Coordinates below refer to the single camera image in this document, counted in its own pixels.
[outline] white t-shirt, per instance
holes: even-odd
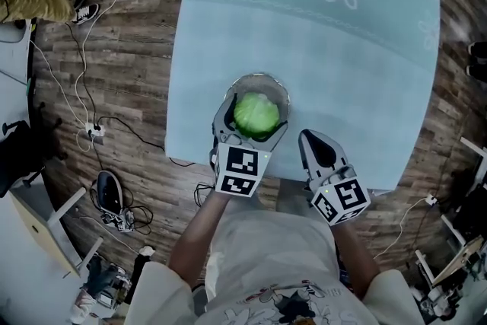
[[[423,324],[399,271],[371,283],[359,301],[340,281],[329,226],[255,211],[222,220],[205,281],[209,303],[196,317],[189,286],[158,263],[145,266],[126,325]]]

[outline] white box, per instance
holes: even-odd
[[[329,225],[355,218],[371,204],[366,188],[357,177],[346,178],[338,183],[321,186],[311,201]]]
[[[220,142],[215,160],[215,190],[251,197],[264,176],[271,152]]]

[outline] green cabbage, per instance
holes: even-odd
[[[265,94],[249,92],[234,110],[237,128],[246,136],[264,136],[279,123],[279,109]]]

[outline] wooden floor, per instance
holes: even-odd
[[[99,2],[105,9],[113,0],[89,1]],[[143,138],[160,145],[164,144],[170,59],[180,1],[119,0],[99,20],[86,43],[86,84],[96,102],[97,117],[118,116]],[[458,142],[462,135],[485,144],[486,95],[479,82],[466,77],[464,69],[468,62],[466,45],[485,38],[485,31],[480,28],[487,26],[483,11],[486,5],[487,0],[441,0],[438,68],[418,141],[397,190],[376,198],[355,223],[373,253],[382,251],[398,235],[399,220],[412,204],[428,193],[444,198],[450,188],[451,173],[475,165],[476,156]],[[74,28],[78,40],[86,37],[90,25]],[[76,114],[85,121],[74,90],[82,64],[68,28],[42,21],[37,29],[37,44],[64,86]],[[79,186],[89,187],[100,166],[93,151],[83,153],[76,145],[78,123],[39,53],[34,55],[33,68],[39,78],[35,103],[46,102],[48,119],[53,121],[60,116],[64,121],[56,132],[69,158],[50,162],[44,175],[53,203],[59,205]],[[81,81],[78,92],[91,118],[93,107]],[[135,249],[145,244],[154,246],[157,248],[154,258],[164,262],[195,213],[196,184],[211,183],[212,172],[209,167],[199,165],[183,168],[171,164],[162,150],[142,144],[118,122],[102,121],[107,134],[97,142],[97,150],[103,166],[113,170],[134,193],[135,205],[150,207],[154,212],[150,235],[137,232],[116,235]],[[82,148],[89,145],[82,137],[80,143]],[[275,179],[263,184],[261,198],[269,207],[278,188],[279,181]],[[416,247],[436,253],[444,248],[436,209],[426,215],[413,248],[426,210],[426,204],[422,203],[409,213],[403,237],[380,258],[384,269],[404,270],[406,262],[414,258]],[[88,196],[78,203],[77,212],[73,209],[64,217],[75,246],[86,253],[96,237],[102,235],[105,241],[101,254],[130,270],[135,255],[105,234],[94,221],[77,219],[80,215],[99,220],[99,212]]]

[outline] light blue tablecloth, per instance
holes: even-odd
[[[304,180],[298,134],[339,142],[368,188],[391,190],[421,128],[438,55],[439,0],[183,0],[167,155],[208,163],[230,85],[268,72],[291,96],[267,174]]]

